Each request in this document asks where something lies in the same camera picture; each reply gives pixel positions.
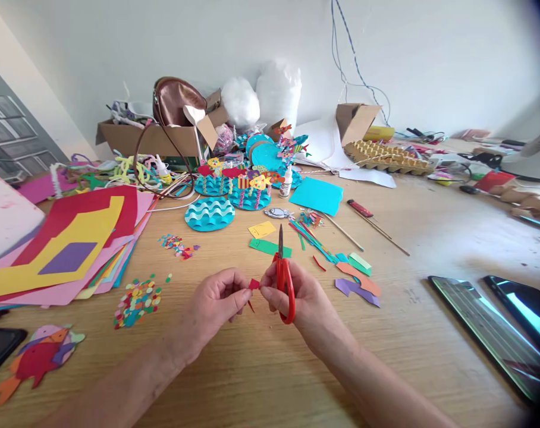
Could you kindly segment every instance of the cardboard egg tray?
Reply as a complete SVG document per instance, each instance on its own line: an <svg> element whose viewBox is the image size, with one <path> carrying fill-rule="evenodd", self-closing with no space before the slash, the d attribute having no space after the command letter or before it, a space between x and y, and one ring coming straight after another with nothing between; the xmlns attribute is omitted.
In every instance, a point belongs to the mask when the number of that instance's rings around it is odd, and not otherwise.
<svg viewBox="0 0 540 428"><path fill-rule="evenodd" d="M434 168L422 159L418 159L414 154L409 153L399 147L388 147L372 141L353 141L344 148L345 153L359 166L380 171L398 172L413 175L430 174Z"/></svg>

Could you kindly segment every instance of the forearm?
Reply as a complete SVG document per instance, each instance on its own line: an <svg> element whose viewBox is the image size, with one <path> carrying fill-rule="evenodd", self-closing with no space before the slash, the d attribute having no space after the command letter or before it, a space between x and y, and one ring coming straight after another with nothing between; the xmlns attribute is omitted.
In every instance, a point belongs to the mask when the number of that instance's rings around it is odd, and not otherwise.
<svg viewBox="0 0 540 428"><path fill-rule="evenodd" d="M351 395L371 427L456 427L425 397L359 345L345 326L327 334L334 334L329 338L329 346L321 346L322 351L316 355Z"/></svg>
<svg viewBox="0 0 540 428"><path fill-rule="evenodd" d="M131 427L194 359L179 349L176 333L165 332L141 347L93 386L68 400L38 426Z"/></svg>

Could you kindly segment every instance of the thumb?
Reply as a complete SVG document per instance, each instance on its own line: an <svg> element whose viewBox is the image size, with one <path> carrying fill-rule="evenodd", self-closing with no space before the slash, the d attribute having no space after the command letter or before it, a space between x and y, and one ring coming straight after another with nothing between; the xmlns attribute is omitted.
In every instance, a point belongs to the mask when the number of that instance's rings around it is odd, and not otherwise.
<svg viewBox="0 0 540 428"><path fill-rule="evenodd" d="M271 306L278 309L282 315L288 316L290 302L286 293L272 287L260 287L260 293Z"/></svg>
<svg viewBox="0 0 540 428"><path fill-rule="evenodd" d="M225 299L222 299L221 300L222 318L224 320L227 320L233 315L236 315L236 313L239 310L241 310L244 307L244 305L248 303L251 297L252 297L252 290L250 290L249 288L245 288L240 291L232 293L230 296L228 296Z"/></svg>

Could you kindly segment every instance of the red scissors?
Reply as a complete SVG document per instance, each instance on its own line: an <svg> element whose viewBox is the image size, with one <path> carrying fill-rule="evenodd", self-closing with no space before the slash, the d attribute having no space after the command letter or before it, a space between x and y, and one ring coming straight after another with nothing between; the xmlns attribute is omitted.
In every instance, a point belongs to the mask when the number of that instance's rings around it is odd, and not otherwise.
<svg viewBox="0 0 540 428"><path fill-rule="evenodd" d="M274 254L273 262L276 262L276 285L278 289L288 295L290 310L285 317L280 313L280 318L284 324L292 324L296 315L296 298L294 296L294 286L292 285L292 275L290 274L290 264L284 258L284 233L280 225L280 238L278 240L278 252Z"/></svg>

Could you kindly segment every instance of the hand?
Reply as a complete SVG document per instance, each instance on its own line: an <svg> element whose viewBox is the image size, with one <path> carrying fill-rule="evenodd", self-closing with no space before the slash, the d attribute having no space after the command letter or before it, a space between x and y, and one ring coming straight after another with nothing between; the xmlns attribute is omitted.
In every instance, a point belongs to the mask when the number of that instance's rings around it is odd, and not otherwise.
<svg viewBox="0 0 540 428"><path fill-rule="evenodd" d="M308 347L318 357L330 350L333 337L351 335L321 284L294 260L288 259L292 285L296 295L294 325ZM276 289L276 263L270 265L260 281L260 292L270 306L270 311L288 315L290 304L286 293Z"/></svg>
<svg viewBox="0 0 540 428"><path fill-rule="evenodd" d="M232 322L252 297L246 277L231 267L207 276L194 291L180 321L175 340L187 354L185 364L195 361L222 325Z"/></svg>

